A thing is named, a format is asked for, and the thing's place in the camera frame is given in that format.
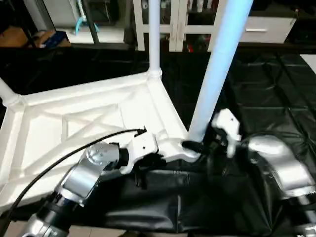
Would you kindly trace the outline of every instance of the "drawer handle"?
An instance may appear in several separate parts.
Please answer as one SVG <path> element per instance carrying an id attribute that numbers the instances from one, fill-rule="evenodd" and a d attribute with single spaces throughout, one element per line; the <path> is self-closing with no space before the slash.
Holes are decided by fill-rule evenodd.
<path id="1" fill-rule="evenodd" d="M 260 28 L 246 28 L 246 32 L 260 32 L 264 33 L 267 32 L 267 29 L 260 29 Z"/>

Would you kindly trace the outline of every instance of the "black cable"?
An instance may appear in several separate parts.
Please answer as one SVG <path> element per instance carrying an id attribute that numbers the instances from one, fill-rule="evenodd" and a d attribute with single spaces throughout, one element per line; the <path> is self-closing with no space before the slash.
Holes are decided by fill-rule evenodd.
<path id="1" fill-rule="evenodd" d="M 23 196 L 26 194 L 26 192 L 41 178 L 43 177 L 47 172 L 49 172 L 52 168 L 54 168 L 55 166 L 57 166 L 58 164 L 60 164 L 61 162 L 63 162 L 65 159 L 67 159 L 68 157 L 71 157 L 73 154 L 95 144 L 98 142 L 101 142 L 104 139 L 116 136 L 116 135 L 120 135 L 122 133 L 127 133 L 127 132 L 142 132 L 143 129 L 129 129 L 129 130 L 123 130 L 123 131 L 119 131 L 119 132 L 115 132 L 112 133 L 110 135 L 101 137 L 93 142 L 90 142 L 70 153 L 68 153 L 67 155 L 63 156 L 62 158 L 60 158 L 58 161 L 54 162 L 51 166 L 49 166 L 48 168 L 46 168 L 44 171 L 42 171 L 38 176 L 35 177 L 35 179 L 33 179 L 27 186 L 26 188 L 20 193 L 20 195 L 18 196 L 18 198 L 15 200 L 15 202 L 12 204 L 11 208 L 8 210 L 8 214 L 6 215 L 5 219 L 3 220 L 3 226 L 2 229 L 0 230 L 0 237 L 4 237 L 10 222 L 11 222 L 11 217 L 13 214 L 14 209 L 18 206 L 18 204 L 20 203 L 20 201 L 22 200 Z"/>

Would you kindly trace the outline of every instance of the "cabinet door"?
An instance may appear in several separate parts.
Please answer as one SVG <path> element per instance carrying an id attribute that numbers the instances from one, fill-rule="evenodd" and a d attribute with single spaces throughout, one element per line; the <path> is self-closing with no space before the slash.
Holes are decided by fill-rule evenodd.
<path id="1" fill-rule="evenodd" d="M 149 1 L 133 0 L 138 50 L 148 50 Z M 168 50 L 175 51 L 179 0 L 161 0 L 160 41 L 169 44 Z"/>
<path id="2" fill-rule="evenodd" d="M 181 0 L 176 51 L 210 51 L 227 0 Z"/>

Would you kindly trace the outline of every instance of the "floor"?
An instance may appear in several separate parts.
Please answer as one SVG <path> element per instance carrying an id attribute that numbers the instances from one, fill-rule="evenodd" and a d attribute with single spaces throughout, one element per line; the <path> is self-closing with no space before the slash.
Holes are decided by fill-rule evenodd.
<path id="1" fill-rule="evenodd" d="M 10 226 L 5 234 L 5 237 L 16 237 L 23 230 L 26 222 L 17 221 L 11 222 Z M 82 226 L 71 226 L 70 233 L 68 237 L 118 237 L 122 235 L 124 230 L 114 230 L 105 228 L 90 228 Z M 187 234 L 160 234 L 160 233 L 150 233 L 146 234 L 148 237 L 186 237 Z"/>

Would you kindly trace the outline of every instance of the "cardboard box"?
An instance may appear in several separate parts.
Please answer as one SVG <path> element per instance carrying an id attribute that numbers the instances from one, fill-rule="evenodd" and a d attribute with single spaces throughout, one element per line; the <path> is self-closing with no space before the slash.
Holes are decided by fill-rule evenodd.
<path id="1" fill-rule="evenodd" d="M 9 26 L 0 34 L 0 47 L 22 47 L 28 39 L 20 27 Z"/>

